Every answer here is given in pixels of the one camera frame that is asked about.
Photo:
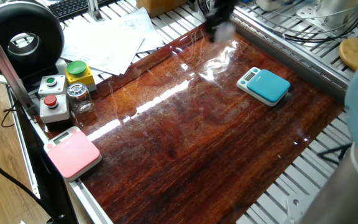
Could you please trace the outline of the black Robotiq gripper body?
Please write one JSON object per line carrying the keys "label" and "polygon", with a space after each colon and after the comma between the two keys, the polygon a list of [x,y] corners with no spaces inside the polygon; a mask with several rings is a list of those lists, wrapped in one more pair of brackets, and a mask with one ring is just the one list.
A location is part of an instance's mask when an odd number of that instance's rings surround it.
{"label": "black Robotiq gripper body", "polygon": [[228,22],[237,0],[215,0],[206,14],[206,29],[213,30],[222,22]]}

